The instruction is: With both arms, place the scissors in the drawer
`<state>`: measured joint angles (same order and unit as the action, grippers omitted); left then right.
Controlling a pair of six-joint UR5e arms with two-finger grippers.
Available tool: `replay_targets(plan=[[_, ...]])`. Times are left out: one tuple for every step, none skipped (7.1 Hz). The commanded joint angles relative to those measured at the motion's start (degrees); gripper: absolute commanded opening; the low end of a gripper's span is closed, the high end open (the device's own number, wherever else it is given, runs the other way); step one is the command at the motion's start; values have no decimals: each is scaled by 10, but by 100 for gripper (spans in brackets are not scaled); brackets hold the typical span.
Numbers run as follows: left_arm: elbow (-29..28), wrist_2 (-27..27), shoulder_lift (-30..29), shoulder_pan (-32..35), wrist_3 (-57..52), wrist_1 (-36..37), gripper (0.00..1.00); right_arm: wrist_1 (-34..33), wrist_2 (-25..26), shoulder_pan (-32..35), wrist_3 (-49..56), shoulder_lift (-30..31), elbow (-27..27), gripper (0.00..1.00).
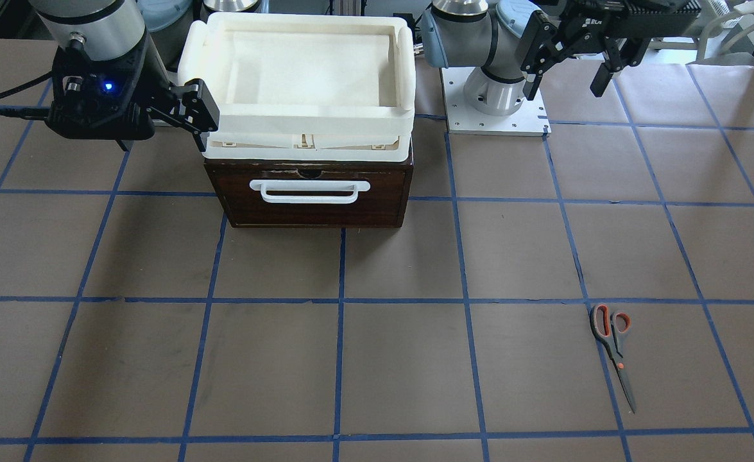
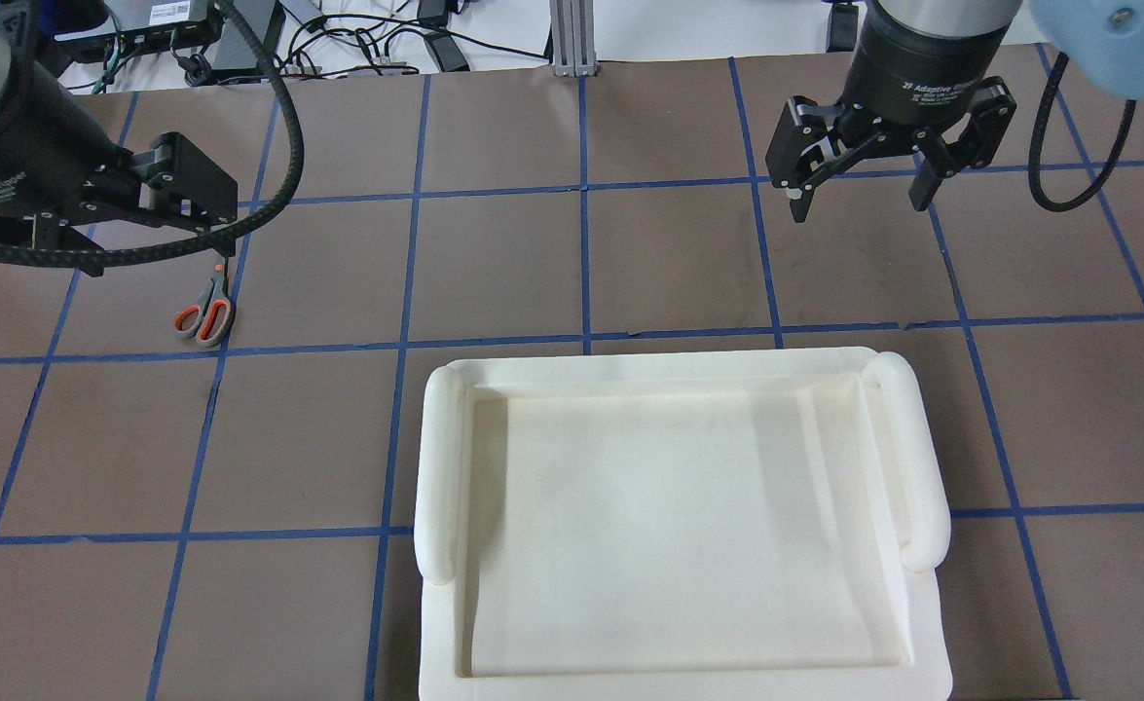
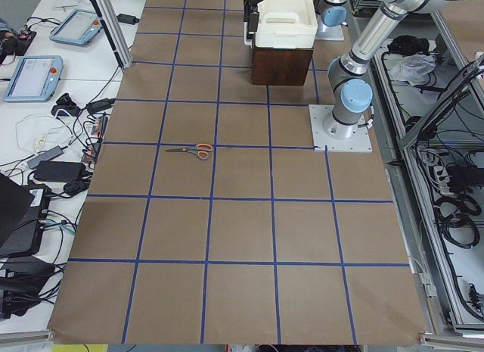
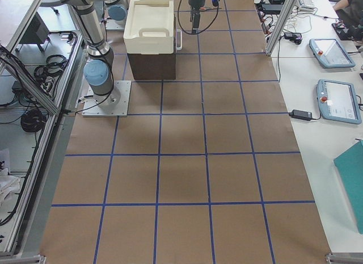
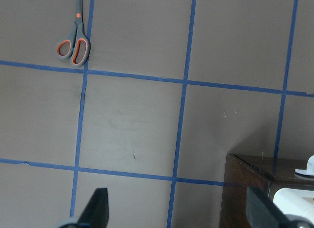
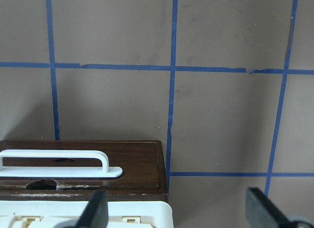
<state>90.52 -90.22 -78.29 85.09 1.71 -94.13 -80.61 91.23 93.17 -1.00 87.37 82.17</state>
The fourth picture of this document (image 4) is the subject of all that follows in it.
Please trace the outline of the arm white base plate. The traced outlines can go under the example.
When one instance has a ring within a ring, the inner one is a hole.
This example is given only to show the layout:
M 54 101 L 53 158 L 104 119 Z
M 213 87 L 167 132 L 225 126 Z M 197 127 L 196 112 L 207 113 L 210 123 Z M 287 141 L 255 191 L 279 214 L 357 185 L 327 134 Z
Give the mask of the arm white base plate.
M 85 117 L 106 117 L 106 116 L 122 116 L 128 114 L 129 98 L 131 91 L 131 81 L 115 81 L 113 91 L 110 96 L 101 104 L 105 97 L 95 96 L 93 90 L 89 86 L 87 95 L 91 98 L 85 100 L 82 116 Z

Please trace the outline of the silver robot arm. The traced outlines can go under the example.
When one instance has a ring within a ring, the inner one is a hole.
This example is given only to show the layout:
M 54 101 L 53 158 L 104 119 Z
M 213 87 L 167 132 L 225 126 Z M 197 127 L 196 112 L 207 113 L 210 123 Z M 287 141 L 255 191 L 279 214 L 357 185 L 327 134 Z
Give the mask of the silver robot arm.
M 90 61 L 83 75 L 93 90 L 97 105 L 116 104 L 120 92 L 112 73 L 114 52 L 101 29 L 94 3 L 122 8 L 122 0 L 60 0 L 75 17 L 87 47 Z M 176 79 L 177 30 L 174 0 L 131 0 L 124 30 L 133 78 L 137 81 Z

